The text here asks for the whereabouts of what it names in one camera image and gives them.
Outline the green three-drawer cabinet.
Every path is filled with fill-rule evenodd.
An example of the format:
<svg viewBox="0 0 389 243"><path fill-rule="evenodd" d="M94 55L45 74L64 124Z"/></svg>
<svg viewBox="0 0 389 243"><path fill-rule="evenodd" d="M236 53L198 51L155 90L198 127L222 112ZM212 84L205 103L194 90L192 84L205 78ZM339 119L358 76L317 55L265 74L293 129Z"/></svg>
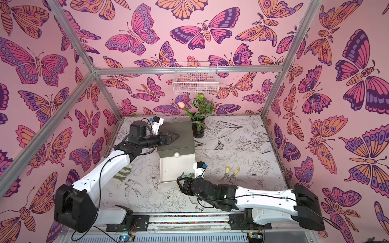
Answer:
<svg viewBox="0 0 389 243"><path fill-rule="evenodd" d="M167 132L174 132L180 135L172 144L157 147L160 158L174 157L176 153L180 156L195 154L195 142L190 121L167 122L160 127L159 131L164 135Z"/></svg>

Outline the white drawer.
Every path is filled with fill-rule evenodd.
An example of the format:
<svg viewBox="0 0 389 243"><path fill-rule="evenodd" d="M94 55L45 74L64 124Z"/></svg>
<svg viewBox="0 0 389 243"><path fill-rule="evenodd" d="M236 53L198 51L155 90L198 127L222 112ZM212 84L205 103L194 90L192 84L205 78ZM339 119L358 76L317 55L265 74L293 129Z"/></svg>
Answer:
<svg viewBox="0 0 389 243"><path fill-rule="evenodd" d="M183 175L194 174L195 154L160 159L160 183L176 182Z"/></svg>

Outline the keys with yellow tag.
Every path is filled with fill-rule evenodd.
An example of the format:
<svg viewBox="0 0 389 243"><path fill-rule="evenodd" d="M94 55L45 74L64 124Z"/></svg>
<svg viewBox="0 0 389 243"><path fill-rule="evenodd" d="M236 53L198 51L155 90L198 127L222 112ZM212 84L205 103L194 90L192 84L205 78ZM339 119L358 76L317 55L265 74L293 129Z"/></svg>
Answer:
<svg viewBox="0 0 389 243"><path fill-rule="evenodd" d="M224 172L224 176L223 176L223 178L222 178L223 180L229 178L229 176L230 176L230 171L231 171L231 168L230 168L230 167L226 167L225 172Z"/></svg>

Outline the key with green tag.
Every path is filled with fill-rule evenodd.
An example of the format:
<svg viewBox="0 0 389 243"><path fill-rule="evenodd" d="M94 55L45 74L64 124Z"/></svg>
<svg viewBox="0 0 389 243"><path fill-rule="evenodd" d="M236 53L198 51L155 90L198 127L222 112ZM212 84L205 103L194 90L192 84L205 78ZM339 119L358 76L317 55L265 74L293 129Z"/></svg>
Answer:
<svg viewBox="0 0 389 243"><path fill-rule="evenodd" d="M178 179L182 179L182 178L193 178L194 177L194 173L189 173L189 174L185 174L184 172L178 177Z"/></svg>

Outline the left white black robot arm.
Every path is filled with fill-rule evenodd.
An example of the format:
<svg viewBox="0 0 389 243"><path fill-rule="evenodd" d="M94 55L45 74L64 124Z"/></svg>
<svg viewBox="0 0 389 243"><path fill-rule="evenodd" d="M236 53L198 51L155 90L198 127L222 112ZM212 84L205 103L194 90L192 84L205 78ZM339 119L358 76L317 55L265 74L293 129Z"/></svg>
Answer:
<svg viewBox="0 0 389 243"><path fill-rule="evenodd" d="M103 225L134 229L135 219L131 209L101 206L102 189L120 170L145 155L145 148L153 153L157 147L170 145L180 137L176 132L161 132L162 125L163 121L157 121L155 117L150 122L134 121L129 133L105 160L80 180L60 186L55 194L55 222L79 233L87 233L93 227Z"/></svg>

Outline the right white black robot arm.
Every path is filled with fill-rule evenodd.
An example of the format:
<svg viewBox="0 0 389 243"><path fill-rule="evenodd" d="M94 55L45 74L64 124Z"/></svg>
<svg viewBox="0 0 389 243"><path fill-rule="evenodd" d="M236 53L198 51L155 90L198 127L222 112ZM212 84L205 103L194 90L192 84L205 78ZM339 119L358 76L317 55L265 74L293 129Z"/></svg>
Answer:
<svg viewBox="0 0 389 243"><path fill-rule="evenodd" d="M243 212L245 224L294 221L307 230L325 230L318 197L302 185L296 185L294 189L267 191L236 185L215 185L202 177L184 177L176 182L183 194L194 196L212 208L224 212Z"/></svg>

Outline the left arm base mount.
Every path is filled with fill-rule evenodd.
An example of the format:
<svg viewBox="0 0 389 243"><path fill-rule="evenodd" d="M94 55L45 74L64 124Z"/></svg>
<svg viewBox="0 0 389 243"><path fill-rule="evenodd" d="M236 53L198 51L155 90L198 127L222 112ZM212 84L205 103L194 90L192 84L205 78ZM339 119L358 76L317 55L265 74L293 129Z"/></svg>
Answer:
<svg viewBox="0 0 389 243"><path fill-rule="evenodd" d="M113 209L120 209L120 213L124 213L124 215L123 217L119 217L119 223L108 224L106 227L107 232L147 231L150 222L150 215L134 215L130 208L122 205L115 205Z"/></svg>

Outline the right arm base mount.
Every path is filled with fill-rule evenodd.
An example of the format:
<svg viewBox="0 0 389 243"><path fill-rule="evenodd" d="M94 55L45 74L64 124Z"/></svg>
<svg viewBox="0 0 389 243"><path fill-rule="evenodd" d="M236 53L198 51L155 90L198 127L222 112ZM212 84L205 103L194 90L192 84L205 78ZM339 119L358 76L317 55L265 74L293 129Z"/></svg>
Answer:
<svg viewBox="0 0 389 243"><path fill-rule="evenodd" d="M246 217L243 213L241 214L230 214L228 224L231 230L270 230L272 226L270 223L260 225L254 223L253 218Z"/></svg>

